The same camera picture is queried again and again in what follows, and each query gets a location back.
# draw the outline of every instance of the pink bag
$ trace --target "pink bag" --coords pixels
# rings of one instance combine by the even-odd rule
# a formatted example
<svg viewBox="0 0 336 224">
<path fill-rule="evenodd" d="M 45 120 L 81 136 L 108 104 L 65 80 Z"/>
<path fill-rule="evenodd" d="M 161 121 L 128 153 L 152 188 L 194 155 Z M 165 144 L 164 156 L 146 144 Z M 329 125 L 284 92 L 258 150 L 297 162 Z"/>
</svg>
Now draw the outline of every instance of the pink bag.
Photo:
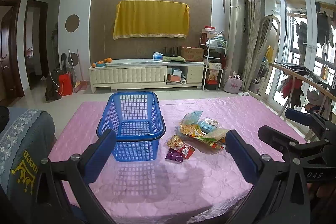
<svg viewBox="0 0 336 224">
<path fill-rule="evenodd" d="M 233 72 L 233 76 L 230 76 L 225 85 L 224 85 L 224 91 L 237 94 L 242 87 L 243 81 L 241 80 L 240 76 Z"/>
</svg>

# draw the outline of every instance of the wooden door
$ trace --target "wooden door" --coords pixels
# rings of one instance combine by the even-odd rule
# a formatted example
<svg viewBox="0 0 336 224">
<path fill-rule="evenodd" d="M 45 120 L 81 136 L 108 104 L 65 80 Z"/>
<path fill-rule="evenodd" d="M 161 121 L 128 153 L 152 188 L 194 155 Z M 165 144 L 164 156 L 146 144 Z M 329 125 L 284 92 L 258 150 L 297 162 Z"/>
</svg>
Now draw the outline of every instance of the wooden door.
<svg viewBox="0 0 336 224">
<path fill-rule="evenodd" d="M 0 25 L 0 69 L 2 71 L 7 99 L 16 98 L 16 88 L 9 59 L 9 28 L 11 26 L 12 14 L 13 7 L 4 15 Z"/>
</svg>

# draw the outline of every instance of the white storage rack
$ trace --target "white storage rack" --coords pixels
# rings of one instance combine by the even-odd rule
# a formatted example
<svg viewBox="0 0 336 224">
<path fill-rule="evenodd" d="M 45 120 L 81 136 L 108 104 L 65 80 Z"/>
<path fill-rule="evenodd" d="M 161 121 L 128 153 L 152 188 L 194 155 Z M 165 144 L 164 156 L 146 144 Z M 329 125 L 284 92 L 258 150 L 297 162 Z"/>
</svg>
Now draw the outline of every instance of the white storage rack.
<svg viewBox="0 0 336 224">
<path fill-rule="evenodd" d="M 210 54 L 210 48 L 219 48 L 219 49 L 225 50 L 224 57 L 226 57 L 227 41 L 223 41 L 223 40 L 215 39 L 215 38 L 210 38 L 210 39 L 215 40 L 215 41 L 219 41 L 221 43 L 224 42 L 225 46 L 224 47 L 213 47 L 213 46 L 210 46 L 210 42 L 209 42 L 209 45 L 206 45 L 206 44 L 201 44 L 201 40 L 199 40 L 199 47 L 201 48 L 201 46 L 205 46 L 208 49 L 208 55 L 203 55 L 203 57 L 206 57 L 206 59 L 207 59 L 206 64 L 204 64 L 205 72 L 204 72 L 203 90 L 205 88 L 205 80 L 206 80 L 206 76 L 207 76 L 207 70 L 220 70 L 220 80 L 219 80 L 219 84 L 218 84 L 218 89 L 220 89 L 220 87 L 221 87 L 221 82 L 222 82 L 222 77 L 223 77 L 223 70 L 224 70 L 224 68 L 221 68 L 221 69 L 209 69 L 208 68 L 209 59 L 210 60 L 219 60 L 220 59 L 218 57 L 211 57 L 211 56 L 209 56 L 209 54 Z"/>
</svg>

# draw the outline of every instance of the bottle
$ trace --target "bottle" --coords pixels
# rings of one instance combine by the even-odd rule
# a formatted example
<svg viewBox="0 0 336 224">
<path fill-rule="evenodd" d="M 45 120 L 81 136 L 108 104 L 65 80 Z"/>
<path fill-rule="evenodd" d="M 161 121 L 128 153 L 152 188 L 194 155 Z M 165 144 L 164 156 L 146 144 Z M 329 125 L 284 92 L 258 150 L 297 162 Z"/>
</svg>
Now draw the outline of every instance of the bottle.
<svg viewBox="0 0 336 224">
<path fill-rule="evenodd" d="M 329 75 L 329 66 L 328 65 L 324 65 L 324 67 L 321 70 L 321 78 L 323 80 L 327 80 L 328 79 L 328 75 Z"/>
</svg>

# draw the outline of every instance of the sliding glass door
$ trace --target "sliding glass door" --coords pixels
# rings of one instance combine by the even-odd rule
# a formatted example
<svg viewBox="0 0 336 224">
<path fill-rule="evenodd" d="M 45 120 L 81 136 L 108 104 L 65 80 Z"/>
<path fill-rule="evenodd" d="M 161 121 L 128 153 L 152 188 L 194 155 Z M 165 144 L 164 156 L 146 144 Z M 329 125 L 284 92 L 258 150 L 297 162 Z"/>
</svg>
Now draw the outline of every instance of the sliding glass door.
<svg viewBox="0 0 336 224">
<path fill-rule="evenodd" d="M 263 0 L 264 15 L 277 14 L 276 17 L 281 22 L 276 62 L 304 65 L 316 74 L 320 74 L 322 67 L 328 65 L 330 72 L 328 81 L 331 81 L 336 70 L 336 31 L 332 28 L 333 17 L 336 27 L 334 11 L 336 11 L 336 0 Z M 320 31 L 322 24 L 325 29 L 324 37 Z M 269 95 L 269 103 L 276 110 L 280 110 L 287 100 L 281 93 L 281 82 L 286 78 L 287 76 L 280 70 L 273 69 L 266 93 Z M 312 90 L 312 87 L 304 83 L 301 105 L 307 102 L 308 89 Z"/>
</svg>

